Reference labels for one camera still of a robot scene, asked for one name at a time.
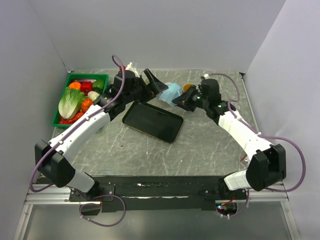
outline white connector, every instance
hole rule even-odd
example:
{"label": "white connector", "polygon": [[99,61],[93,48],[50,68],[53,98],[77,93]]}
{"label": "white connector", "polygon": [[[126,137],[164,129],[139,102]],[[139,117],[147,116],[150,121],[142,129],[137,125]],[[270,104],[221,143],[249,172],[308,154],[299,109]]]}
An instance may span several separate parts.
{"label": "white connector", "polygon": [[129,70],[129,71],[133,72],[136,77],[139,77],[140,75],[139,75],[139,73],[138,73],[138,71],[137,71],[137,68],[136,68],[137,65],[138,65],[137,62],[131,61],[131,62],[129,62],[129,64],[125,67],[125,70]]}

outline red pepper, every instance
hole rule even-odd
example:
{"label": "red pepper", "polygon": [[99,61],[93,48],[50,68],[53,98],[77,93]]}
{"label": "red pepper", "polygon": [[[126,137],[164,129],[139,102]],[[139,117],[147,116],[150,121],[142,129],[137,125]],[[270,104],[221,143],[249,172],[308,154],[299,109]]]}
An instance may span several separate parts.
{"label": "red pepper", "polygon": [[92,83],[89,81],[81,83],[80,91],[83,92],[85,96],[87,96],[88,92],[93,91]]}

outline orange object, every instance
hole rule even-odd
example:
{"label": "orange object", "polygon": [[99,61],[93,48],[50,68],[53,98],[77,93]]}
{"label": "orange object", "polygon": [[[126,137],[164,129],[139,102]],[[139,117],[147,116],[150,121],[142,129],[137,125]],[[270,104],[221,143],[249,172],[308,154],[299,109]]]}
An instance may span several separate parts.
{"label": "orange object", "polygon": [[80,88],[81,88],[81,83],[80,83],[80,82],[77,82],[77,81],[74,81],[73,83],[71,83],[71,84],[69,85],[69,88],[70,88],[70,89],[80,90]]}
{"label": "orange object", "polygon": [[90,99],[90,98],[87,98],[86,100],[84,100],[82,103],[81,103],[81,109],[82,109],[82,112],[85,113],[86,111],[88,111],[88,109],[90,108],[90,106],[94,104],[94,102]]}
{"label": "orange object", "polygon": [[191,83],[188,83],[188,84],[184,85],[184,86],[183,86],[183,91],[184,91],[184,92],[188,91],[188,89],[189,89],[191,86],[192,86]]}

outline white vegetable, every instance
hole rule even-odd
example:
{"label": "white vegetable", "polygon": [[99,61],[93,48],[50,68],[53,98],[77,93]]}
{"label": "white vegetable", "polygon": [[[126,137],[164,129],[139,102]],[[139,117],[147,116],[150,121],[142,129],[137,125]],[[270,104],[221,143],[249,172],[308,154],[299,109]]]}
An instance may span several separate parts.
{"label": "white vegetable", "polygon": [[99,93],[96,91],[90,91],[88,92],[88,98],[90,98],[93,102],[99,97]]}

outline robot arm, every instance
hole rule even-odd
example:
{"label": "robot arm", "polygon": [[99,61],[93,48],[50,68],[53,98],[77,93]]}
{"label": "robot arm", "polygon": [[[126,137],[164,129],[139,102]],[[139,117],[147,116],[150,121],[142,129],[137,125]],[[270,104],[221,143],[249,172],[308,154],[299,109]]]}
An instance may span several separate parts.
{"label": "robot arm", "polygon": [[243,188],[261,191],[286,177],[286,151],[280,145],[260,138],[242,122],[236,108],[228,109],[228,103],[221,100],[219,85],[215,79],[202,77],[198,89],[192,85],[185,93],[172,100],[174,104],[186,111],[197,107],[204,109],[207,116],[218,126],[226,130],[242,147],[249,158],[247,170],[234,172],[223,177],[220,194]]}
{"label": "robot arm", "polygon": [[[94,197],[99,193],[99,183],[88,174],[74,169],[68,162],[78,152],[81,145],[97,130],[111,122],[119,113],[123,112],[126,104],[138,100],[146,103],[156,97],[158,93],[166,90],[168,86],[160,82],[149,69],[144,70],[149,83],[146,84],[137,70],[130,63],[125,70],[125,83],[120,96],[109,107],[102,109],[113,99],[122,84],[122,72],[114,77],[114,83],[110,85],[106,92],[101,94],[88,111],[66,131],[51,139],[49,143],[43,140],[35,145],[35,161],[38,161],[44,154],[57,143],[58,147],[42,162],[39,171],[46,176],[53,184],[61,188],[68,186],[85,193],[88,197]],[[101,109],[101,112],[88,118],[92,113]],[[72,132],[77,123],[85,121],[63,142],[62,137]]]}

